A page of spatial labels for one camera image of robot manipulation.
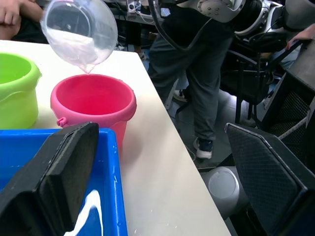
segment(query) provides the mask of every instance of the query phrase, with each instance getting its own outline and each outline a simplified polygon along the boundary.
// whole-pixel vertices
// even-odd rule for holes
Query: gray pants
[[[220,69],[232,39],[196,44],[182,52],[170,46],[160,35],[150,49],[149,76],[163,103],[178,78],[186,71],[194,109],[197,137],[215,140],[214,125],[218,111]]]

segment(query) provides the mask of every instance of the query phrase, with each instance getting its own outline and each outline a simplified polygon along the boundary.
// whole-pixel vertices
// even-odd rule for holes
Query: green bucket
[[[0,53],[0,129],[27,129],[36,122],[35,88],[40,77],[33,61]]]

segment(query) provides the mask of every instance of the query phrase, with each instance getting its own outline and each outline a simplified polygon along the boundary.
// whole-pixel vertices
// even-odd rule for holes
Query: transparent cup
[[[55,53],[85,73],[105,61],[117,44],[115,18],[102,0],[52,0],[41,27]]]

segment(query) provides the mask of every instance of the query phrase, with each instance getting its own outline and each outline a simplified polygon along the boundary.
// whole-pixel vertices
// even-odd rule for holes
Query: blue container
[[[57,131],[0,130],[0,191],[35,156],[48,136]],[[110,129],[99,130],[97,155],[85,199],[93,190],[100,196],[104,236],[127,236],[116,136]],[[101,236],[101,220],[96,207],[90,209],[78,236]]]

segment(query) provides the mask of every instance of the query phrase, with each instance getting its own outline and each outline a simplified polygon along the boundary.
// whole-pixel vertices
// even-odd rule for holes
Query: pink bucket
[[[59,82],[50,97],[60,127],[87,121],[111,128],[122,146],[127,121],[137,108],[132,89],[105,75],[76,75]]]

